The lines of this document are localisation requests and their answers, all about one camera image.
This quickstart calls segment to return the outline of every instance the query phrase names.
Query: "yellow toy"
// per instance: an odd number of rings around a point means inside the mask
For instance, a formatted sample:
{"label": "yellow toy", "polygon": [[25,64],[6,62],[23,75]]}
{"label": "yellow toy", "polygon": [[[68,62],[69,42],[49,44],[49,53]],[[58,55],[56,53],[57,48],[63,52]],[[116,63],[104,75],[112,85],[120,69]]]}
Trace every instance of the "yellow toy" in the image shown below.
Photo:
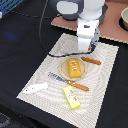
{"label": "yellow toy", "polygon": [[63,91],[64,91],[64,94],[68,100],[68,103],[69,103],[71,109],[80,107],[80,102],[77,99],[71,86],[67,86],[67,87],[63,88]]}
{"label": "yellow toy", "polygon": [[77,59],[68,60],[68,69],[70,78],[81,78],[82,73],[80,70],[79,62]]}

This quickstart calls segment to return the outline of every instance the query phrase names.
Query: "wooden handle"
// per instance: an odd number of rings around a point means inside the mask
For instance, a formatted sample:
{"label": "wooden handle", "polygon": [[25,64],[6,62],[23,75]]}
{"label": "wooden handle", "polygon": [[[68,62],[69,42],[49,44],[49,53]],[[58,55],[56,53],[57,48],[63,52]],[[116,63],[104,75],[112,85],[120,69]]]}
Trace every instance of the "wooden handle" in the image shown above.
{"label": "wooden handle", "polygon": [[100,61],[97,61],[97,60],[93,60],[93,59],[89,59],[89,58],[85,58],[85,57],[81,57],[81,59],[83,61],[87,61],[87,62],[90,62],[90,63],[93,63],[93,64],[97,64],[97,65],[100,65],[101,62]]}
{"label": "wooden handle", "polygon": [[81,90],[84,90],[84,91],[89,91],[89,88],[88,87],[83,86],[83,85],[80,85],[80,84],[77,84],[77,83],[75,83],[73,81],[70,81],[70,80],[67,81],[67,84],[72,85],[72,86],[74,86],[76,88],[79,88]]}

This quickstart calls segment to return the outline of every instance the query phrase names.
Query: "toy butter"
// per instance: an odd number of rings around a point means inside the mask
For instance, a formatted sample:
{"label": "toy butter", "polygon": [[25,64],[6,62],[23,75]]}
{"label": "toy butter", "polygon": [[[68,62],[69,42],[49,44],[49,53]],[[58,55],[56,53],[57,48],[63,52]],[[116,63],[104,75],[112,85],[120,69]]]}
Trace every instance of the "toy butter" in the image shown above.
{"label": "toy butter", "polygon": [[63,88],[63,91],[64,91],[64,94],[68,100],[68,103],[69,103],[71,109],[80,107],[80,102],[77,99],[71,86]]}

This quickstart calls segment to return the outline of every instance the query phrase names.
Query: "cardboard piece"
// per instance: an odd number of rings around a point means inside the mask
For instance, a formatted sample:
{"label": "cardboard piece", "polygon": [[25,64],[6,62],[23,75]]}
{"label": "cardboard piece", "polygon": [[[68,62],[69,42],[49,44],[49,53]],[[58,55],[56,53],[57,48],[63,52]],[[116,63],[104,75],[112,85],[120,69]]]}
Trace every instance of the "cardboard piece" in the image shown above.
{"label": "cardboard piece", "polygon": [[[128,7],[128,4],[105,2],[108,6],[106,16],[103,24],[99,25],[100,37],[115,40],[118,42],[128,43],[128,31],[121,28],[119,25],[119,19],[121,18],[121,12]],[[51,25],[62,27],[65,29],[77,30],[77,21],[66,21],[63,17],[54,18]]]}

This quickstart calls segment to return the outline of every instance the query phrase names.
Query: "cable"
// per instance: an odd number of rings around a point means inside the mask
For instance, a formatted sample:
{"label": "cable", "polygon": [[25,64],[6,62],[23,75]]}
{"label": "cable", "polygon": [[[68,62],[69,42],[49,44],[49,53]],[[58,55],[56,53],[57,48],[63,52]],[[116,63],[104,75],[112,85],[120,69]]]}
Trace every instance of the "cable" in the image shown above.
{"label": "cable", "polygon": [[45,13],[45,10],[46,10],[46,7],[47,7],[47,4],[48,4],[48,0],[46,0],[45,2],[45,6],[44,6],[44,9],[43,9],[43,12],[42,12],[42,16],[41,16],[41,19],[40,19],[40,24],[39,24],[39,39],[40,39],[40,43],[41,43],[41,48],[43,49],[43,51],[51,56],[51,57],[57,57],[57,58],[60,58],[60,57],[66,57],[66,56],[71,56],[71,55],[81,55],[81,54],[89,54],[89,53],[92,53],[95,49],[95,45],[92,45],[92,48],[91,48],[91,52],[88,52],[88,53],[72,53],[72,54],[66,54],[66,55],[61,55],[61,56],[55,56],[55,55],[52,55],[50,54],[49,52],[47,52],[45,50],[45,47],[42,45],[42,37],[41,37],[41,28],[42,28],[42,21],[43,21],[43,17],[44,17],[44,13]]}
{"label": "cable", "polygon": [[[13,10],[10,10],[10,9],[6,9],[6,8],[3,8],[3,7],[0,7],[0,9],[9,11],[10,13],[15,13],[15,14],[18,14],[18,15],[21,15],[21,16],[25,16],[25,17],[41,18],[40,16],[30,16],[30,15],[26,15],[26,14],[23,14],[23,13],[20,13],[20,12],[16,12],[16,11],[13,11]],[[60,16],[61,15],[52,16],[52,17],[44,17],[44,19],[51,19],[51,18],[56,18],[56,17],[60,17]]]}

